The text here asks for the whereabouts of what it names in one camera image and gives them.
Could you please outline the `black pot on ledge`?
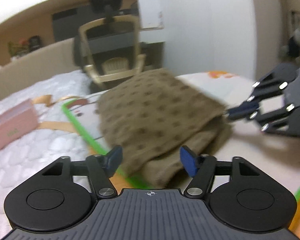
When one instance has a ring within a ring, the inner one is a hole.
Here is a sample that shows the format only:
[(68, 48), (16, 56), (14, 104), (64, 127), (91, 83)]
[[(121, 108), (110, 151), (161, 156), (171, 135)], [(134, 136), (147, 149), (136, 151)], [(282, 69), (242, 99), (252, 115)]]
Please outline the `black pot on ledge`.
[(30, 37), (28, 42), (29, 42), (29, 52), (33, 52), (43, 47), (42, 39), (38, 35)]

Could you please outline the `beige mesh office chair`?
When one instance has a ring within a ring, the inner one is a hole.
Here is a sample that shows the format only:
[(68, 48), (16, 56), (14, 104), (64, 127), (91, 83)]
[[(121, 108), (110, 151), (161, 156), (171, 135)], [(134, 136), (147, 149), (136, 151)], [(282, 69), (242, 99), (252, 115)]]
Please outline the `beige mesh office chair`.
[(122, 0), (89, 0), (98, 18), (81, 25), (74, 38), (74, 59), (99, 92), (142, 72), (140, 23), (136, 9), (121, 10)]

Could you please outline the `pink storage box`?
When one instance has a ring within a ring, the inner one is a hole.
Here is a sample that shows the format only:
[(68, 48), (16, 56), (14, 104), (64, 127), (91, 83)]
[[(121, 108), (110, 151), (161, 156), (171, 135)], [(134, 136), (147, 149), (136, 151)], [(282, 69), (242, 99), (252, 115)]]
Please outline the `pink storage box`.
[(39, 125), (32, 100), (28, 99), (0, 115), (0, 150)]

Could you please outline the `white cartoon play mat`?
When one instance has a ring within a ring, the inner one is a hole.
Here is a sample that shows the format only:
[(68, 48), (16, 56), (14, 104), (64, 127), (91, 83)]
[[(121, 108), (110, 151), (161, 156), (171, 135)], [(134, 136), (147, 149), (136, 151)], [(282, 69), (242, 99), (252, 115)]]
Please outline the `white cartoon play mat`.
[(97, 203), (85, 239), (295, 239), (293, 195), (240, 157), (218, 161), (229, 121), (300, 138), (300, 77), (271, 74), (240, 106), (225, 109), (164, 70), (144, 72), (101, 96), (65, 104), (79, 134), (104, 138), (117, 168), (152, 189), (124, 189)]

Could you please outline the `brown dotted knit sweater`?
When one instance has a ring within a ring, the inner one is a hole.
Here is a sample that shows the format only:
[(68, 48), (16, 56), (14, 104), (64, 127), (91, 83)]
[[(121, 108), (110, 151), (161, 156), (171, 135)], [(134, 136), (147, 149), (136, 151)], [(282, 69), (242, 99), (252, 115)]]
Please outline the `brown dotted knit sweater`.
[(183, 168), (179, 150), (214, 154), (229, 139), (224, 106), (164, 69), (140, 73), (101, 95), (100, 129), (123, 148), (121, 171), (166, 187)]

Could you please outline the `beige upholstered headboard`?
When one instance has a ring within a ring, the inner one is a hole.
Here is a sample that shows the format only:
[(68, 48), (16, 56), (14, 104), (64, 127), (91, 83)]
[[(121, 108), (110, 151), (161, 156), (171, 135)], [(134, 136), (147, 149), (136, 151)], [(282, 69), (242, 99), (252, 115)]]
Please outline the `beige upholstered headboard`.
[(38, 49), (0, 69), (0, 100), (39, 81), (78, 69), (73, 38)]

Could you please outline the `potted flower plant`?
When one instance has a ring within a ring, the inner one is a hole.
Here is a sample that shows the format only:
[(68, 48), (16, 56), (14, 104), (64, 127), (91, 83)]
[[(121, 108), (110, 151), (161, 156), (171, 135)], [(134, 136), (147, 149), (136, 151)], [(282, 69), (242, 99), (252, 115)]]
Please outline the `potted flower plant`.
[(28, 40), (20, 40), (19, 42), (8, 42), (8, 52), (11, 57), (23, 55), (29, 53), (29, 42)]

